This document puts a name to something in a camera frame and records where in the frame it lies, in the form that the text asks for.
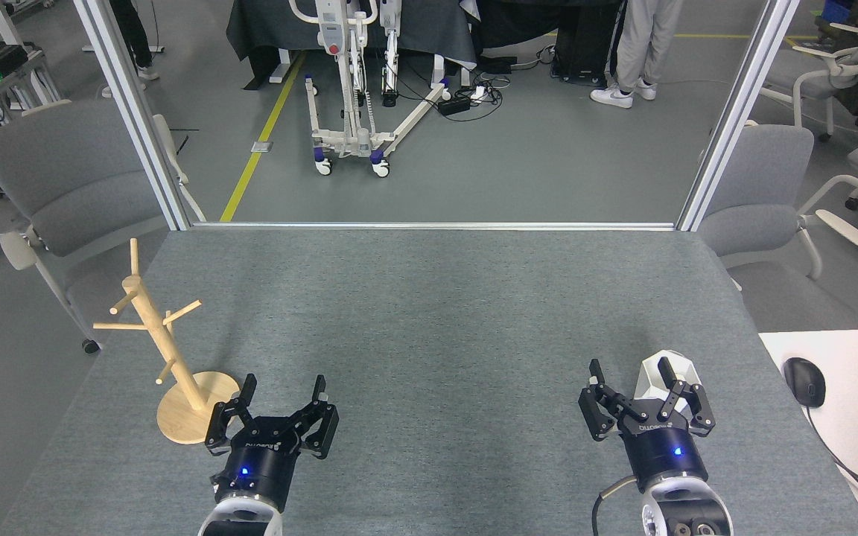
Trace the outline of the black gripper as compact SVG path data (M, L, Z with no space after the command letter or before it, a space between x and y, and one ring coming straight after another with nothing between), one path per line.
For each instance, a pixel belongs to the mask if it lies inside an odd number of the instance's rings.
M676 368L671 357L658 360L658 373L668 394L657 411L657 418L648 420L648 414L640 411L639 405L613 390L597 359L591 360L589 381L579 394L582 416L595 441L602 441L619 423L620 437L640 492L650 488L658 477L684 473L704 481L708 479L689 427L694 435L705 437L711 433L716 420L693 363L685 357L679 362ZM676 407L681 399L687 401L691 413L689 423L684 416L673 416L680 414Z
M224 471L212 477L217 486L214 498L221 503L232 497L249 497L283 512L299 449L324 460L336 434L338 411L327 399L324 374L318 374L312 401L290 417L253 418L248 407L257 385L255 375L247 374L236 396L212 407L206 448L212 456L229 451ZM241 418L243 428L230 441L227 427L234 417Z

